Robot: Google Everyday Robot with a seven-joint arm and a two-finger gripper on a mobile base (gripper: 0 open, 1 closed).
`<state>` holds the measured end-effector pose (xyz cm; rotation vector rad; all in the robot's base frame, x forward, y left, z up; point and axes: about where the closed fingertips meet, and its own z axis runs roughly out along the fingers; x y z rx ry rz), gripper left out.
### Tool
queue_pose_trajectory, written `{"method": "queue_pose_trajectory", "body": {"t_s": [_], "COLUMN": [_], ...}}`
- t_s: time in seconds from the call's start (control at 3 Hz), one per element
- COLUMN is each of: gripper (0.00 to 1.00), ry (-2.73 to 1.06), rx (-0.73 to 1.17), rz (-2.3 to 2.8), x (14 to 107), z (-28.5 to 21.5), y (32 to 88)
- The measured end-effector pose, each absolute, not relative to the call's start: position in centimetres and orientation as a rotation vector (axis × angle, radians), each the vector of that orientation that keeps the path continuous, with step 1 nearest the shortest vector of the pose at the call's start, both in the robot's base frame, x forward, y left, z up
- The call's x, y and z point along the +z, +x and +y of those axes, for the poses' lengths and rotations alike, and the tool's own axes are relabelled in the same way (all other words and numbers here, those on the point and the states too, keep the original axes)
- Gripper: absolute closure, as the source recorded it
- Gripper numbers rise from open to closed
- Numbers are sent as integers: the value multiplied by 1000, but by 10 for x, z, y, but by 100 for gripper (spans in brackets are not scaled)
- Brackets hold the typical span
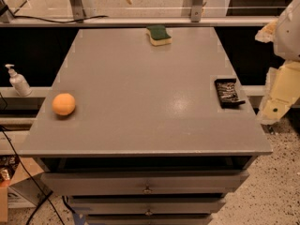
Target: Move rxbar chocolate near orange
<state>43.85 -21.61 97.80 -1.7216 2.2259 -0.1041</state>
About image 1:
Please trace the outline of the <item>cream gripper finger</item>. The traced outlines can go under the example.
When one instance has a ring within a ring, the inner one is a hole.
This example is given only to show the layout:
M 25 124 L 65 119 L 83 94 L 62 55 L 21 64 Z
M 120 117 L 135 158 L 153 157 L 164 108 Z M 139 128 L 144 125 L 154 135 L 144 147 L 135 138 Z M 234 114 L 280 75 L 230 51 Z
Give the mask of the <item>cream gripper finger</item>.
M 270 67 L 257 114 L 258 121 L 263 125 L 275 124 L 299 98 L 300 63 L 285 61 L 279 68 Z
M 277 24 L 278 24 L 278 21 L 273 20 L 270 23 L 268 23 L 267 25 L 265 25 L 255 35 L 255 39 L 257 41 L 260 41 L 260 42 L 263 42 L 263 43 L 273 42 Z

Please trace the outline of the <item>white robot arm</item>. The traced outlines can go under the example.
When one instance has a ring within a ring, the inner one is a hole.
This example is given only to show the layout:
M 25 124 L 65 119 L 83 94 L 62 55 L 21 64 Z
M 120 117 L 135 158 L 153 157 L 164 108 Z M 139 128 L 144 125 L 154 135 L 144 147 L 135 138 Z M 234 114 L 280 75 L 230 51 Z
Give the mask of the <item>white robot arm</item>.
M 256 34 L 255 39 L 272 42 L 274 54 L 284 60 L 282 66 L 267 72 L 265 95 L 259 107 L 260 123 L 272 125 L 300 98 L 300 0 L 292 0 L 275 21 Z

